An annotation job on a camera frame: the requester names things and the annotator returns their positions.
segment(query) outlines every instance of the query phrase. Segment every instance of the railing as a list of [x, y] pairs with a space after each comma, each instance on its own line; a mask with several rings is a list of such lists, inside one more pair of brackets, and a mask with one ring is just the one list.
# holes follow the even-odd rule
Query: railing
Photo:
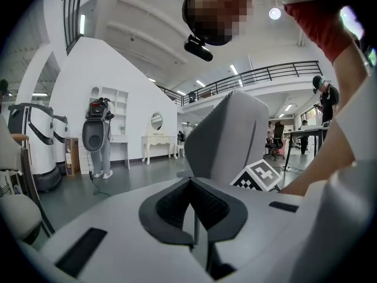
[[64, 20], [64, 35], [65, 47], [67, 53], [72, 50], [80, 36], [78, 15], [80, 10], [81, 0], [62, 0], [63, 1], [63, 20]]
[[175, 102], [178, 106], [183, 106], [183, 96], [179, 95], [178, 93], [175, 93], [174, 91], [171, 91], [169, 89], [166, 89], [164, 87], [156, 85], [159, 89], [161, 89], [172, 101]]
[[168, 89], [166, 89], [166, 91], [173, 93], [175, 96], [183, 98], [181, 104], [179, 99], [176, 101], [176, 104], [184, 106], [203, 98], [215, 96], [216, 94], [238, 89], [244, 86], [258, 84], [259, 82], [273, 81], [282, 77], [303, 77], [306, 75], [316, 74], [322, 75], [318, 61], [291, 62], [263, 67], [246, 71], [238, 75], [233, 75], [211, 83], [201, 89], [192, 91], [184, 97], [181, 97], [179, 94], [176, 94]]

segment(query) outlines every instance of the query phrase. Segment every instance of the white cylindrical machine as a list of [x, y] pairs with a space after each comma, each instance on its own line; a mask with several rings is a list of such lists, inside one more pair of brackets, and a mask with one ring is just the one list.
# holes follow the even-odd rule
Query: white cylindrical machine
[[52, 151], [54, 144], [52, 108], [22, 103], [9, 106], [8, 109], [11, 111], [9, 131], [29, 136], [31, 170], [37, 190], [47, 192], [58, 186], [61, 174]]
[[54, 145], [52, 147], [55, 162], [60, 173], [65, 174], [65, 138], [68, 131], [68, 120], [65, 116], [54, 116]]

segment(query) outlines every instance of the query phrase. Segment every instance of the gray floor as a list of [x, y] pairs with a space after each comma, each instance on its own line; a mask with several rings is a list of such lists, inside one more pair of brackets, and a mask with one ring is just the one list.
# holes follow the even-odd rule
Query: gray floor
[[[278, 157], [275, 162], [270, 159], [267, 159], [267, 161], [273, 167], [276, 167], [276, 170], [283, 176], [279, 183], [279, 187], [283, 188], [295, 179], [301, 172], [300, 170], [304, 170], [312, 159], [313, 156], [308, 154], [303, 156], [291, 155], [288, 172], [280, 171], [279, 167], [285, 164], [285, 160], [281, 157]], [[189, 164], [182, 157], [177, 160], [168, 158], [151, 160], [149, 166], [145, 163], [135, 162], [131, 164], [130, 170], [127, 170], [122, 164], [115, 164], [112, 165], [114, 171], [112, 177], [107, 180], [98, 178], [94, 182], [102, 192], [116, 195], [156, 182], [174, 179], [177, 172], [187, 169], [189, 169]], [[75, 177], [64, 177], [61, 185], [55, 190], [40, 194], [42, 206], [55, 230], [72, 221], [98, 202], [108, 198], [103, 194], [94, 196], [93, 192], [96, 190], [97, 188], [90, 181], [89, 175], [81, 176], [78, 174]], [[46, 239], [47, 237], [41, 231], [33, 246], [39, 249]]]

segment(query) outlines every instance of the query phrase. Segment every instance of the mirror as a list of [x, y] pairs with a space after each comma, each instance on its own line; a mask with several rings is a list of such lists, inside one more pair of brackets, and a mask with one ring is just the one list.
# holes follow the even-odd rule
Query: mirror
[[154, 113], [151, 118], [151, 125], [154, 130], [160, 130], [163, 125], [163, 117], [160, 113]]

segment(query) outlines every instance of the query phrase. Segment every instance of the red shirt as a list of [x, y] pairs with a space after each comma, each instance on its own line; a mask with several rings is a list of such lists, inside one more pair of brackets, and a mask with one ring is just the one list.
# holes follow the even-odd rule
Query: red shirt
[[307, 37], [325, 53], [331, 63], [353, 41], [340, 17], [338, 0], [315, 0], [285, 5]]

